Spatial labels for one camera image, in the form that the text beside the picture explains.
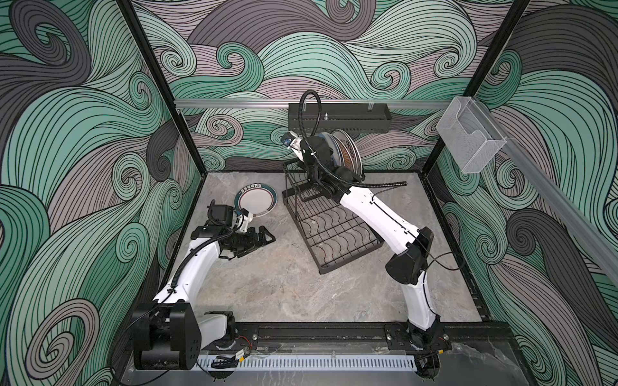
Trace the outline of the white plate red characters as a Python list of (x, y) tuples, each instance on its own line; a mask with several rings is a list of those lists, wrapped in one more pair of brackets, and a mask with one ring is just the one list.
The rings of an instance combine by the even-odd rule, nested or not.
[(349, 170), (356, 172), (357, 156), (352, 149), (352, 141), (349, 138), (349, 135), (342, 130), (336, 130), (332, 133), (332, 135), (340, 149), (344, 166)]

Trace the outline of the black wire dish rack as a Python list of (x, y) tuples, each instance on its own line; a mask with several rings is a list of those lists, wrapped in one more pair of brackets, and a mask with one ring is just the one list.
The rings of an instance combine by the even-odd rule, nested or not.
[(358, 215), (314, 188), (299, 162), (284, 162), (283, 172), (283, 202), (319, 273), (331, 273), (383, 246)]

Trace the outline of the green-rimmed white plate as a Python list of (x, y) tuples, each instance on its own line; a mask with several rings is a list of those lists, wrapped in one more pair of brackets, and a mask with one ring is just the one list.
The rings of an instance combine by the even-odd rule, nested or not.
[(254, 217), (267, 215), (277, 203), (277, 192), (265, 183), (251, 183), (241, 188), (234, 199), (237, 210), (246, 210)]

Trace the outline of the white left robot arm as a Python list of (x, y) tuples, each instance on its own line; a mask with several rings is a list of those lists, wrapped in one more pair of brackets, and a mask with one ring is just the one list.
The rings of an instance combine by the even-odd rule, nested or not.
[(154, 299), (140, 305), (132, 316), (135, 368), (191, 370), (208, 346), (224, 352), (214, 363), (217, 368), (237, 365), (249, 355), (252, 344), (237, 338), (232, 312), (210, 311), (198, 317), (192, 303), (215, 262), (241, 258), (275, 242), (265, 227), (251, 226), (252, 219), (246, 210), (209, 204), (208, 219), (192, 232), (175, 273)]

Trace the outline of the white plate green flower outline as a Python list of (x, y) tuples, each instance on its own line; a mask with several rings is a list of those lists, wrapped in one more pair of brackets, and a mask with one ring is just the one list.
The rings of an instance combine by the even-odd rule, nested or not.
[(361, 153), (360, 153), (360, 150), (359, 150), (359, 147), (358, 147), (357, 139), (354, 139), (354, 148), (355, 148), (356, 155), (357, 155), (358, 170), (362, 172), (362, 170), (363, 170), (363, 163), (362, 163), (362, 157), (361, 157)]

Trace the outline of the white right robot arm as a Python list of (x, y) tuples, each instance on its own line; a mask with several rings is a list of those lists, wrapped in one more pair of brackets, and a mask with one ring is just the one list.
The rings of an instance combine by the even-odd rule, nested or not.
[(418, 228), (402, 218), (363, 183), (360, 175), (332, 161), (332, 149), (316, 134), (322, 117), (317, 91), (309, 89), (299, 101), (299, 133), (288, 145), (304, 163), (307, 180), (323, 194), (363, 220), (390, 247), (386, 263), (389, 276), (402, 288), (407, 306), (407, 326), (415, 347), (428, 352), (447, 351), (451, 341), (439, 314), (433, 310), (427, 287), (433, 232)]

